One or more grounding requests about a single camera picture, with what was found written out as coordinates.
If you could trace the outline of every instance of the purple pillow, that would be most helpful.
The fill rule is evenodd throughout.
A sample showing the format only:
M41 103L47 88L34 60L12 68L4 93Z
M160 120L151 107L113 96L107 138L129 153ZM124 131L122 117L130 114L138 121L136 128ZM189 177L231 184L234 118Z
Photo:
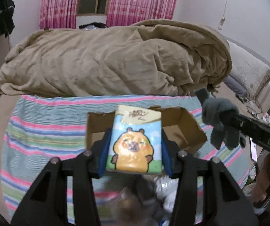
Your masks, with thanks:
M235 80L231 75L227 76L223 82L228 86L235 94L238 94L245 98L247 96L247 89L244 88L237 80Z

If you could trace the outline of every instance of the phone screen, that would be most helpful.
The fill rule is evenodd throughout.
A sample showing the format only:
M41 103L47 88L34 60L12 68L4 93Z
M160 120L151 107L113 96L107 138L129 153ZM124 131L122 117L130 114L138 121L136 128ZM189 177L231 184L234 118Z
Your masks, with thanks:
M251 160L257 162L257 151L256 151L256 144L250 138L250 152L251 152Z

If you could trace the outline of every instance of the cartoon capybara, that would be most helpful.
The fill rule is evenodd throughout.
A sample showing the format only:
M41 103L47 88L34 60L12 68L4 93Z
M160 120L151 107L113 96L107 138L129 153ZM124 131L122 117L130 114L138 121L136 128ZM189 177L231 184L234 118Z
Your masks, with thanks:
M115 155L111 163L116 170L147 173L153 160L154 149L144 134L144 129L133 131L131 127L119 136L113 146Z

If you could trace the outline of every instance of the curtain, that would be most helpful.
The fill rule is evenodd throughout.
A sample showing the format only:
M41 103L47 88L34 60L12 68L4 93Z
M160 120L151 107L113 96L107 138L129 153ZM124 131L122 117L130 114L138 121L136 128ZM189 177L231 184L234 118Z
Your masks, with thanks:
M76 27L78 0L41 0L40 29Z
M176 0L109 0L107 26L124 26L145 19L172 19Z

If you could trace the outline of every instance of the blue sky illustration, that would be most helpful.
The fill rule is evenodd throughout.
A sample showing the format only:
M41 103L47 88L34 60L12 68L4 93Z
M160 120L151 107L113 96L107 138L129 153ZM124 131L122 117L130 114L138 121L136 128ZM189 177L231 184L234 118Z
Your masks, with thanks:
M128 127L132 127L133 131L139 131L144 129L144 134L148 137L151 145L154 148L154 160L161 160L161 121L156 121L141 125L130 125L121 122L122 115L116 115L113 124L112 137L110 142L109 155L115 155L113 146L119 136L127 131Z

